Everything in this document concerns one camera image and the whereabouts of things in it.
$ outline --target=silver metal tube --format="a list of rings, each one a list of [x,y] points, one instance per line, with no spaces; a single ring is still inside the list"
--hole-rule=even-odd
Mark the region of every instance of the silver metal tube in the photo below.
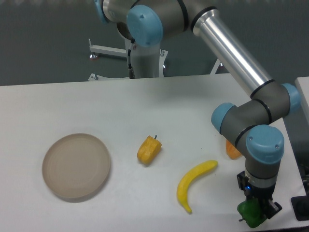
[[[204,40],[249,96],[271,79],[221,21],[218,10],[203,14],[193,33]]]
[[[104,0],[103,12],[114,23],[126,23],[126,15],[136,0]]]

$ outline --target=yellow banana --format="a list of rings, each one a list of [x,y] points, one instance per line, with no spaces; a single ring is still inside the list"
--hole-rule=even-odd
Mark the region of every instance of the yellow banana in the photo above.
[[[218,161],[216,160],[209,160],[203,163],[200,163],[199,165],[192,168],[190,171],[187,172],[186,175],[183,176],[181,181],[178,184],[177,187],[177,199],[179,203],[184,207],[184,209],[190,214],[192,213],[192,209],[190,208],[188,204],[188,189],[191,184],[191,182],[210,171],[215,169],[218,166]]]

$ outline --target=round plate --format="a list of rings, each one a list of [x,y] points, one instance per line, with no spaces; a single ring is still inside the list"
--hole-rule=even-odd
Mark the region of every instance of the round plate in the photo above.
[[[100,190],[110,165],[109,152],[101,140],[89,134],[72,134],[51,146],[43,161],[42,174],[58,197],[80,202]]]

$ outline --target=white table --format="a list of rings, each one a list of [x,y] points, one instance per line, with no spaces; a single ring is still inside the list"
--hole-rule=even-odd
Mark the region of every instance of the white table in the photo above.
[[[309,124],[309,77],[299,77],[295,81],[301,96],[301,106]]]
[[[290,198],[305,195],[283,121],[285,138],[274,201],[283,207],[256,229],[241,218],[245,200],[236,175],[244,157],[230,160],[225,138],[211,124],[223,102],[249,97],[229,74],[104,82],[0,87],[0,231],[256,231],[307,226]],[[41,168],[48,148],[72,133],[89,133],[110,151],[112,168],[103,190],[82,203],[67,203],[45,185]],[[149,167],[136,153],[148,136],[162,151]],[[176,188],[195,165],[219,161],[214,173],[189,190],[188,215]]]

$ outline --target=green pepper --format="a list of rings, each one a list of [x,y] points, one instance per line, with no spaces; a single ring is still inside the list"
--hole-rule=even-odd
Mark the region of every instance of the green pepper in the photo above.
[[[262,213],[257,198],[252,198],[240,203],[237,206],[237,211],[240,213],[250,228],[255,228],[261,225],[267,219]]]

